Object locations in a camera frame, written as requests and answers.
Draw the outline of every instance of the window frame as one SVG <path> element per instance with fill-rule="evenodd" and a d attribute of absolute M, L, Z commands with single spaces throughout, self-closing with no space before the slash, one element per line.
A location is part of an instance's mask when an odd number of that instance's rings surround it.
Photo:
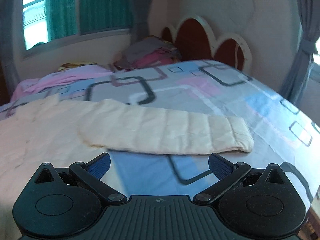
<path fill-rule="evenodd" d="M 313 54 L 313 56 L 320 56 L 320 51 L 318 50 L 318 54 Z M 310 71 L 310 78 L 320 84 L 320 65 L 319 62 L 315 62 L 313 60 L 311 71 Z"/>
<path fill-rule="evenodd" d="M 20 30 L 19 30 L 19 47 L 20 51 L 22 52 L 22 58 L 27 59 L 29 57 L 35 56 L 37 54 L 41 54 L 43 52 L 47 52 L 53 49 L 58 49 L 64 46 L 72 45 L 82 41 L 89 41 L 93 39 L 104 38 L 108 36 L 116 36 L 116 35 L 125 35 L 130 34 L 130 28 L 110 28 L 101 30 L 98 32 L 92 33 L 85 33 L 83 35 L 80 34 L 80 0 L 75 0 L 75 13 L 76 13 L 76 26 L 78 33 L 75 35 L 67 36 L 60 39 L 55 39 L 39 46 L 33 47 L 31 49 L 26 49 L 25 46 L 25 38 L 24 38 L 24 28 L 23 28 L 23 4 L 22 0 L 18 1 L 18 8 L 17 11 L 19 12 L 19 16 L 14 17 L 13 19 L 17 19 L 20 23 Z"/>
<path fill-rule="evenodd" d="M 313 54 L 313 56 L 317 56 L 317 60 L 314 60 L 314 62 L 315 62 L 317 65 L 319 65 L 319 64 L 320 64 L 320 61 L 319 61 L 318 59 L 319 59 L 319 57 L 320 57 L 320 37 L 319 37 L 319 39 L 316 41 L 316 49 L 317 49 L 317 51 L 318 51 L 318 54 Z"/>

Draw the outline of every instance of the wooden headboard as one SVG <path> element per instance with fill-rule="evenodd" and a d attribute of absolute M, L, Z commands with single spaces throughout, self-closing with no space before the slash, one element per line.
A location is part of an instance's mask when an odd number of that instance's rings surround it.
<path fill-rule="evenodd" d="M 250 74 L 252 55 L 244 39 L 235 33 L 216 39 L 209 24 L 199 16 L 185 17 L 177 29 L 164 28 L 161 38 L 179 49 L 182 61 L 213 59 Z"/>

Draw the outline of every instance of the wall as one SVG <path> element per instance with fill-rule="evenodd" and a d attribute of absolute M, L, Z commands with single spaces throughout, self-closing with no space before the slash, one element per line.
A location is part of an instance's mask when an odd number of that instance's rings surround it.
<path fill-rule="evenodd" d="M 151 35 L 160 36 L 167 25 L 168 0 L 152 0 L 149 11 L 149 30 Z"/>
<path fill-rule="evenodd" d="M 115 57 L 130 45 L 130 35 L 109 36 L 82 41 L 58 49 L 21 59 L 20 51 L 14 50 L 15 65 L 20 79 L 41 78 L 56 72 L 66 62 L 93 61 L 107 66 Z"/>
<path fill-rule="evenodd" d="M 180 17 L 180 0 L 168 0 L 167 23 L 176 26 Z"/>
<path fill-rule="evenodd" d="M 241 35 L 252 52 L 251 75 L 279 90 L 293 62 L 300 21 L 295 0 L 180 0 L 179 17 L 198 14 L 219 37 Z"/>
<path fill-rule="evenodd" d="M 20 49 L 21 12 L 19 11 L 19 3 L 19 0 L 15 0 L 12 39 L 14 63 L 21 80 L 43 77 L 55 72 L 65 62 L 94 61 L 107 66 L 118 59 L 121 52 L 130 45 L 131 36 L 129 34 L 109 36 L 78 42 L 23 59 Z M 167 0 L 152 1 L 148 23 L 150 33 L 160 35 L 167 23 Z"/>

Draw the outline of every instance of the round pad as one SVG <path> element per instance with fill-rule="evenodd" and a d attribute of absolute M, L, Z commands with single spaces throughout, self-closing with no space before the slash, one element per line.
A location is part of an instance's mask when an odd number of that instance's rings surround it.
<path fill-rule="evenodd" d="M 47 216 L 58 216 L 68 212 L 73 206 L 73 200 L 65 195 L 49 195 L 40 198 L 36 209 Z"/>
<path fill-rule="evenodd" d="M 101 211 L 100 200 L 94 193 L 67 185 L 48 191 L 40 187 L 39 192 L 26 193 L 23 200 L 15 203 L 14 219 L 20 230 L 38 238 L 79 233 L 92 225 Z"/>
<path fill-rule="evenodd" d="M 233 231 L 250 238 L 280 238 L 299 228 L 305 206 L 285 185 L 268 183 L 226 192 L 219 213 Z"/>
<path fill-rule="evenodd" d="M 268 195 L 251 197 L 247 200 L 246 206 L 252 213 L 262 217 L 275 216 L 283 209 L 281 200 Z"/>

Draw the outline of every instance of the ribbed black surface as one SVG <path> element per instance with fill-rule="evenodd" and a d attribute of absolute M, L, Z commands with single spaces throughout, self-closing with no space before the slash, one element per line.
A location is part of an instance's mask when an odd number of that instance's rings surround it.
<path fill-rule="evenodd" d="M 187 196 L 133 196 L 107 208 L 88 231 L 70 240 L 245 240 L 226 228 L 213 209 Z M 296 236 L 288 240 L 299 240 Z"/>

